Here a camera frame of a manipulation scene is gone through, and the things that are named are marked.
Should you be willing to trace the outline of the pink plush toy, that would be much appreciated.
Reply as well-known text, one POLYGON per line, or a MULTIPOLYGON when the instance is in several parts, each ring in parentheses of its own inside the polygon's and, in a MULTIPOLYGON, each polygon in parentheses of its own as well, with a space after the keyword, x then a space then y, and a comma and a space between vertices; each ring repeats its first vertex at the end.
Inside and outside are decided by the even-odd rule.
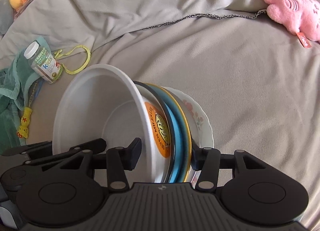
POLYGON ((319 2, 316 0, 264 0, 267 15, 298 37, 304 48, 319 42, 319 2))

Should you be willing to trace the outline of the green towel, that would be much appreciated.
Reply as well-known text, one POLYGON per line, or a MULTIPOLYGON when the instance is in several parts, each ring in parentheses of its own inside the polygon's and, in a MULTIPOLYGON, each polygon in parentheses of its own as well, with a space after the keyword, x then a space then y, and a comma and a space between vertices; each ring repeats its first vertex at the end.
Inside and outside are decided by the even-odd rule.
POLYGON ((22 49, 11 65, 1 69, 1 152, 26 145, 17 135, 20 114, 30 103, 32 91, 39 93, 43 79, 31 68, 22 49))

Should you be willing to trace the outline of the white bowl yellow rim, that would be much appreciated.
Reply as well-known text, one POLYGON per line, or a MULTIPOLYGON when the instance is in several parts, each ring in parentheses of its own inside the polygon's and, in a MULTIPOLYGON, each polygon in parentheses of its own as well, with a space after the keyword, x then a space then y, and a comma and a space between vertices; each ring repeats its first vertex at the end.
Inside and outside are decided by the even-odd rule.
POLYGON ((174 162, 169 167, 169 177, 165 180, 170 183, 186 182, 191 164, 191 134, 185 114, 166 89, 153 84, 144 84, 146 89, 159 101, 167 118, 170 137, 173 139, 171 156, 174 162))

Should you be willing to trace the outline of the white floral ceramic plate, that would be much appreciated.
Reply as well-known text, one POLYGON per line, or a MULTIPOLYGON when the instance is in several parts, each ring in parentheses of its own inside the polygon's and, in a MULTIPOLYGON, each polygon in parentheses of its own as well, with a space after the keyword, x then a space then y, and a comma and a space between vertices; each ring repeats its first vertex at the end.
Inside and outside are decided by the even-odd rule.
POLYGON ((200 105, 187 94, 170 88, 163 87, 176 98, 181 106, 191 134, 191 143, 194 141, 200 148, 214 147, 213 130, 209 119, 200 105))

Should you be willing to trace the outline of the grey plush toy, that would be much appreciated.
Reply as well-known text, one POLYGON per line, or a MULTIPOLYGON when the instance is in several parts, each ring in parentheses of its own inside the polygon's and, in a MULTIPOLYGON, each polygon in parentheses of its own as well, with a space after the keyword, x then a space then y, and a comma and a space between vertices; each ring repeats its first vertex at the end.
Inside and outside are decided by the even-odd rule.
POLYGON ((5 35, 14 21, 14 10, 9 0, 1 0, 0 2, 0 32, 1 36, 5 35))

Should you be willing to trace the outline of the white paper bowl orange logo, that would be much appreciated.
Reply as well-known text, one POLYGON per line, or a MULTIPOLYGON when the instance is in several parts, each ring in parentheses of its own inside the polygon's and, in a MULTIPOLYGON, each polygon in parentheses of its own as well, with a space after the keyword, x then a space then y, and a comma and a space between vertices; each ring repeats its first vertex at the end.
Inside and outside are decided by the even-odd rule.
POLYGON ((142 152, 129 184, 166 180, 170 164, 170 132, 161 105, 147 89, 111 65, 93 65, 69 84, 57 108, 53 154, 102 138, 107 149, 127 147, 136 137, 142 152))

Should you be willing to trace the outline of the stainless steel bowl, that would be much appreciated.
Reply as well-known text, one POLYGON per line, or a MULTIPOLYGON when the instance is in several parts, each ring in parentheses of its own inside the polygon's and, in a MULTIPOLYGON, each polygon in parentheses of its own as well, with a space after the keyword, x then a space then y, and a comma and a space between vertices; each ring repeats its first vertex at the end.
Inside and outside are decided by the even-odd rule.
POLYGON ((187 177, 187 182, 190 182, 191 185, 194 187, 200 173, 201 173, 200 171, 195 171, 191 168, 187 177))

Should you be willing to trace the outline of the kids vitamin bottle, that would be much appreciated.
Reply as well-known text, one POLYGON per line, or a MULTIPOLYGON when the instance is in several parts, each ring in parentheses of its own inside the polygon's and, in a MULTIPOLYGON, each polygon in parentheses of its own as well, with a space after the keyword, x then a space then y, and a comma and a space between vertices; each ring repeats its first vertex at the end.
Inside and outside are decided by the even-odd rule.
POLYGON ((62 75, 62 65, 39 42, 33 41, 23 55, 30 67, 48 83, 55 83, 62 75))

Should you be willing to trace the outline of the blue enamel bowl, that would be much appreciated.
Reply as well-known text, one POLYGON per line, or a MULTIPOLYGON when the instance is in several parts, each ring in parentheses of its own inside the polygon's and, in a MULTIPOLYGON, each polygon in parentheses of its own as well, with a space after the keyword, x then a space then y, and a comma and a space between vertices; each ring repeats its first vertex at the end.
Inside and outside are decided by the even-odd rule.
POLYGON ((185 138, 178 117, 160 94, 160 88, 135 81, 141 95, 143 147, 138 169, 143 181, 184 182, 186 166, 185 138))

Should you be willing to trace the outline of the yellow cat charm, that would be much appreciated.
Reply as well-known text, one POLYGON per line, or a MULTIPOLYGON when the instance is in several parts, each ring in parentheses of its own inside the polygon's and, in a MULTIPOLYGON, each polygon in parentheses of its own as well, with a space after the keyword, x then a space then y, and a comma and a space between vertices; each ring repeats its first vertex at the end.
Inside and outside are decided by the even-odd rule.
POLYGON ((21 124, 17 129, 17 136, 19 138, 28 138, 29 135, 29 124, 30 124, 30 118, 32 114, 32 109, 29 107, 24 108, 23 115, 21 117, 21 124))

